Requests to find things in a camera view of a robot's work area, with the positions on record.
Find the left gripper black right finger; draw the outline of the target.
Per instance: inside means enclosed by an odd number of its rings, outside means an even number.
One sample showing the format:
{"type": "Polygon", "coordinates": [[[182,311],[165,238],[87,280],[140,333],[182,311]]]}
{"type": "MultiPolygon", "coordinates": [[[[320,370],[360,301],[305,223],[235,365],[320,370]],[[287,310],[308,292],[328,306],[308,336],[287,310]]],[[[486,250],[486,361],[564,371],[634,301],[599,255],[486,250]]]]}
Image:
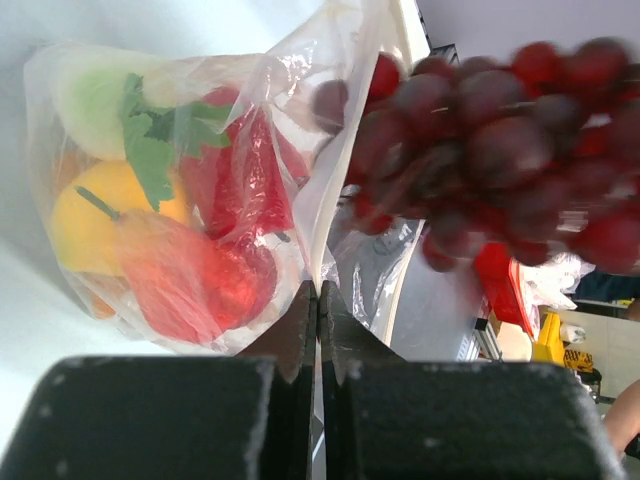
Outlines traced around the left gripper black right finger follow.
{"type": "Polygon", "coordinates": [[[596,407],[567,370],[410,362],[322,285],[319,341],[330,479],[621,479],[596,407]]]}

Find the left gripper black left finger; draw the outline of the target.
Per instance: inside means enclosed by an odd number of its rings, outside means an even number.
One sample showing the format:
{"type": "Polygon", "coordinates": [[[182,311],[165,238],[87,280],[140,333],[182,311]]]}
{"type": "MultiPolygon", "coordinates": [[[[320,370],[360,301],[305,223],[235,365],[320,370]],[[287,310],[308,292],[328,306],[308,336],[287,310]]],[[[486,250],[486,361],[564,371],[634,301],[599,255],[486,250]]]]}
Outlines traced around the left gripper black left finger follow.
{"type": "Polygon", "coordinates": [[[71,357],[38,384],[5,479],[307,479],[317,296],[235,356],[71,357]]]}

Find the red apple toy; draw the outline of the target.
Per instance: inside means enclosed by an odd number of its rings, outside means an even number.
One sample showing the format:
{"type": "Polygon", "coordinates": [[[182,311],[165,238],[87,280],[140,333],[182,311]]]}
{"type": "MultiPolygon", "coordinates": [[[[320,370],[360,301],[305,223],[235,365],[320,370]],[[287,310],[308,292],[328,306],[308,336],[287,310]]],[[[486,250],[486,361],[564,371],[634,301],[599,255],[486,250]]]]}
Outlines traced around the red apple toy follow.
{"type": "Polygon", "coordinates": [[[85,187],[76,193],[114,224],[114,253],[139,308],[157,333],[208,343],[241,319],[233,291],[238,263],[229,251],[155,212],[120,212],[85,187]]]}

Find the red bell pepper toy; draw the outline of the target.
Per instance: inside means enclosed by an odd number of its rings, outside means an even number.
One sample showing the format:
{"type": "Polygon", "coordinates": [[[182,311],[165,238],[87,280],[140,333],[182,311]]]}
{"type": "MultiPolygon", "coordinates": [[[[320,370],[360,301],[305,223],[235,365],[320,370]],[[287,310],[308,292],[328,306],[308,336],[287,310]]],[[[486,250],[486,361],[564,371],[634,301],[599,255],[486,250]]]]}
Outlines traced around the red bell pepper toy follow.
{"type": "Polygon", "coordinates": [[[301,185],[309,175],[301,153],[263,107],[250,108],[225,131],[229,146],[202,146],[200,156],[185,156],[179,166],[206,233],[221,239],[292,229],[289,194],[280,168],[301,185]]]}

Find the clear zip top bag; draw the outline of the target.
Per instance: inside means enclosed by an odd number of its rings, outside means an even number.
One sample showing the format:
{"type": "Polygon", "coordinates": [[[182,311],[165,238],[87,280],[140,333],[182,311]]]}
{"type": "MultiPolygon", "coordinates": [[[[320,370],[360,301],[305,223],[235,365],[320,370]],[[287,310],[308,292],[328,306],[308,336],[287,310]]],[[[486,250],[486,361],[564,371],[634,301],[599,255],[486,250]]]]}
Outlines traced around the clear zip top bag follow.
{"type": "Polygon", "coordinates": [[[325,1],[263,53],[173,59],[58,42],[24,67],[26,163],[60,269],[92,314],[182,354],[233,355],[327,239],[396,1],[325,1]]]}

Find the yellow orange fruit toy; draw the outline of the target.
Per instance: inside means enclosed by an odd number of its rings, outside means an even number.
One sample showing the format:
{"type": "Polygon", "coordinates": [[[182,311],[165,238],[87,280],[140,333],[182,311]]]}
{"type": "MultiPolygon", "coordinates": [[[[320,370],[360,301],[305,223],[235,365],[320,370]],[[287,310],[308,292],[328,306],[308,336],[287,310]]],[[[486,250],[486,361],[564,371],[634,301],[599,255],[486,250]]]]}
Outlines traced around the yellow orange fruit toy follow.
{"type": "Polygon", "coordinates": [[[162,216],[171,223],[191,223],[192,205],[176,173],[169,175],[174,198],[160,203],[154,212],[132,167],[122,161],[99,162],[79,174],[58,195],[50,217],[50,233],[61,266],[73,272],[121,276],[123,258],[146,259],[157,251],[162,236],[162,216]],[[129,221],[113,221],[83,198],[83,187],[130,219],[145,221],[132,226],[129,221]]]}

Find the dark purple grape bunch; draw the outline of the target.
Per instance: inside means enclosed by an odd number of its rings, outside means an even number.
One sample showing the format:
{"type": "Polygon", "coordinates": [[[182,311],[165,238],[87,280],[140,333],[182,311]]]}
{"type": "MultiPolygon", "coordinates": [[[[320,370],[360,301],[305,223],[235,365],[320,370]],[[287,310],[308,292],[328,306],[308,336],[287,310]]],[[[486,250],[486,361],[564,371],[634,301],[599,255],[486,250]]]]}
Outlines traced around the dark purple grape bunch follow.
{"type": "Polygon", "coordinates": [[[570,252],[639,270],[639,66],[619,39],[550,42],[507,64],[430,56],[403,74],[379,54],[344,183],[350,228],[426,224],[446,271],[501,244],[537,266],[570,252]]]}

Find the white radish toy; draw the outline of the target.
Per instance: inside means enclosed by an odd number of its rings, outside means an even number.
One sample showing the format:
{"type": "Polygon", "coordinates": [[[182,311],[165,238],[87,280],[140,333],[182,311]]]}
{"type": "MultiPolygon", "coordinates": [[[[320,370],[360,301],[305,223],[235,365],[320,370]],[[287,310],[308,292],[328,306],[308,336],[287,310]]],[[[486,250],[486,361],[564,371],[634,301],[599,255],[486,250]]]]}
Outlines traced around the white radish toy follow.
{"type": "Polygon", "coordinates": [[[61,63],[51,87],[55,110],[67,135],[90,156],[125,160],[146,139],[153,120],[131,114],[141,78],[157,61],[89,60],[61,63]]]}

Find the person forearm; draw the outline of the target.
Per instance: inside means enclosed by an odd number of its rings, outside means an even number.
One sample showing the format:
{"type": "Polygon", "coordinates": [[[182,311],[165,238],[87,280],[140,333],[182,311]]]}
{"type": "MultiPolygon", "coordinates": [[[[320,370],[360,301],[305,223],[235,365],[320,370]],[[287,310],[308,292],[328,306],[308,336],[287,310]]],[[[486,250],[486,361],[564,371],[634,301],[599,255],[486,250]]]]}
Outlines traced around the person forearm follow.
{"type": "Polygon", "coordinates": [[[614,401],[604,417],[604,426],[619,457],[639,435],[639,381],[628,386],[614,401]]]}

